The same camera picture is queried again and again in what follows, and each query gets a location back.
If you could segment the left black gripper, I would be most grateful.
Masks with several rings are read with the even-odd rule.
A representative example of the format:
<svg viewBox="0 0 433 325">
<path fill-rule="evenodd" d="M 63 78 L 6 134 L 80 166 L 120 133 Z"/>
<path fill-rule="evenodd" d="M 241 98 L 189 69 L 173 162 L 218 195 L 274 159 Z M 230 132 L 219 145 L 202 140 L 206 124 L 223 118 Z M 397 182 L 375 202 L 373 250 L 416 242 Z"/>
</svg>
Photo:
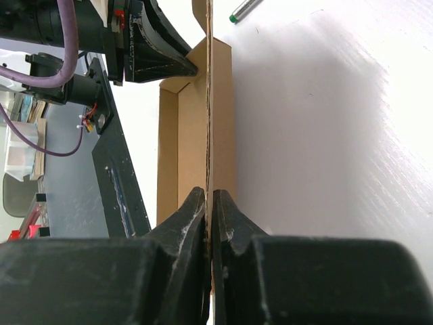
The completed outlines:
<svg viewBox="0 0 433 325">
<path fill-rule="evenodd" d="M 101 1 L 103 49 L 108 78 L 115 83 L 146 83 L 194 77 L 182 39 L 157 1 Z"/>
</svg>

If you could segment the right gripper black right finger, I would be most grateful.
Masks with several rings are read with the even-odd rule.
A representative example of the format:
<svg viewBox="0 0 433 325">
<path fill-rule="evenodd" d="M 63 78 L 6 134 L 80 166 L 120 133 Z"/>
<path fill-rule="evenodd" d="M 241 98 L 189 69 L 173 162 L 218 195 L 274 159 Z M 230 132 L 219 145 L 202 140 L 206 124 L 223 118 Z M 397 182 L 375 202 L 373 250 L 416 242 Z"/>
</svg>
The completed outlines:
<svg viewBox="0 0 433 325">
<path fill-rule="evenodd" d="M 213 194 L 216 324 L 425 324 L 427 284 L 388 240 L 271 236 Z"/>
</svg>

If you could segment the cardboard box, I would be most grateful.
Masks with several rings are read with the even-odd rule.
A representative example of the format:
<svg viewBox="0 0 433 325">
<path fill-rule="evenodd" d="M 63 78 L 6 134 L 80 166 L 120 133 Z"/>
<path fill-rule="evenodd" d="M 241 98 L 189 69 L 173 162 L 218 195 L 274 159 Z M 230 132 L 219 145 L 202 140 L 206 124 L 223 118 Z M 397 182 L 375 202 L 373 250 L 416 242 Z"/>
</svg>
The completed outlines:
<svg viewBox="0 0 433 325">
<path fill-rule="evenodd" d="M 237 194 L 232 48 L 213 35 L 213 1 L 191 4 L 206 36 L 187 55 L 197 75 L 160 83 L 158 223 L 196 186 Z"/>
</svg>

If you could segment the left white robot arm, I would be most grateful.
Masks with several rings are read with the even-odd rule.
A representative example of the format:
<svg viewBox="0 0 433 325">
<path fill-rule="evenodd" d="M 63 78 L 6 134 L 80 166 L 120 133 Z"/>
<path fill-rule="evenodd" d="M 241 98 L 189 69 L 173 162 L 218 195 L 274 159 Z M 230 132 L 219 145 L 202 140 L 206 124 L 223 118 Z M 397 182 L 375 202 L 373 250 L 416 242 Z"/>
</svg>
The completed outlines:
<svg viewBox="0 0 433 325">
<path fill-rule="evenodd" d="M 90 108 L 87 120 L 102 135 L 117 123 L 110 83 L 146 83 L 192 77 L 198 69 L 187 59 L 191 47 L 182 39 L 157 1 L 75 1 L 79 53 L 106 57 L 101 68 L 92 59 L 85 76 L 74 75 L 55 88 L 24 86 L 24 91 L 53 104 L 72 102 Z M 64 46 L 57 1 L 2 1 L 1 38 L 61 48 Z"/>
</svg>

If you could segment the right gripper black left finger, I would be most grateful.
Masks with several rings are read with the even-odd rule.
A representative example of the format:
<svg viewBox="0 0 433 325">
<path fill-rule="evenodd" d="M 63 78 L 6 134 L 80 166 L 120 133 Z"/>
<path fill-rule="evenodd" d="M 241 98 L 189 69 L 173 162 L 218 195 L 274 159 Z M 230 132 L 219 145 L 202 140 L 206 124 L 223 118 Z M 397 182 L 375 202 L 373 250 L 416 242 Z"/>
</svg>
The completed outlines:
<svg viewBox="0 0 433 325">
<path fill-rule="evenodd" d="M 13 240 L 1 245 L 2 324 L 205 324 L 206 202 L 140 238 Z"/>
</svg>

